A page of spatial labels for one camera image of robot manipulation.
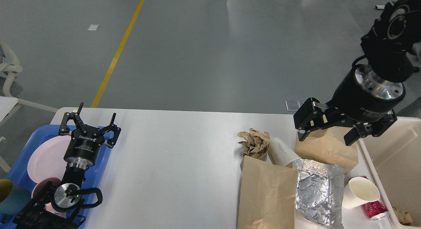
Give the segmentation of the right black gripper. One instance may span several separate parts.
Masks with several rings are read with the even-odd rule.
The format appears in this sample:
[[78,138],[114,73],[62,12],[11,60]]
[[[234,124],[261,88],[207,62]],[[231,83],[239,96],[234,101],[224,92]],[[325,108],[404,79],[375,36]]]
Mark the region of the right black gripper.
[[334,126],[351,128],[343,137],[346,146],[367,136],[379,137],[397,121],[391,110],[405,95],[403,83],[389,82],[370,65],[358,64],[330,101],[322,104],[316,98],[308,98],[293,114],[298,140],[303,142],[311,132]]

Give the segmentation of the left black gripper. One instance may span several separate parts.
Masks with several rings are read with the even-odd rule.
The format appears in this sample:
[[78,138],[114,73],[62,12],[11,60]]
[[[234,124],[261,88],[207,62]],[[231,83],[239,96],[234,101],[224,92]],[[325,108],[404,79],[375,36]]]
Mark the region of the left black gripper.
[[[103,128],[86,125],[80,118],[80,112],[84,106],[84,102],[76,112],[65,112],[59,127],[59,136],[70,136],[70,142],[64,154],[64,161],[68,167],[86,169],[96,164],[99,151],[102,144],[109,148],[114,148],[120,136],[121,128],[115,124],[116,113],[113,113],[110,124]],[[67,123],[72,120],[76,129],[70,131]],[[105,141],[104,135],[112,132],[112,138]]]

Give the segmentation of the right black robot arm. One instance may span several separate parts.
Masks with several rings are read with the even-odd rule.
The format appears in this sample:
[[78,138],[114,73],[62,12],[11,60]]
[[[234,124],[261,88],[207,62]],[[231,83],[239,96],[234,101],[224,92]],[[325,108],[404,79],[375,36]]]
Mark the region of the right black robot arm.
[[405,97],[403,83],[420,70],[420,0],[385,5],[369,32],[361,37],[364,55],[325,104],[308,98],[293,115],[298,140],[316,130],[349,127],[344,142],[379,137],[396,121],[394,107]]

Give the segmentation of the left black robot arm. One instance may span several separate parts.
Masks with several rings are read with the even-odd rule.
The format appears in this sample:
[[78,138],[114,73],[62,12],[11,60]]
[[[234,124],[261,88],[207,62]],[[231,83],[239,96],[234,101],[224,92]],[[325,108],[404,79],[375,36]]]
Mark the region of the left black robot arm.
[[101,205],[103,195],[95,181],[101,174],[90,174],[104,166],[101,148],[112,149],[119,138],[121,128],[115,123],[113,113],[107,126],[85,124],[80,117],[83,103],[73,112],[65,112],[58,135],[68,136],[69,144],[63,153],[66,163],[58,185],[48,181],[15,216],[17,229],[78,229],[85,221],[83,211]]

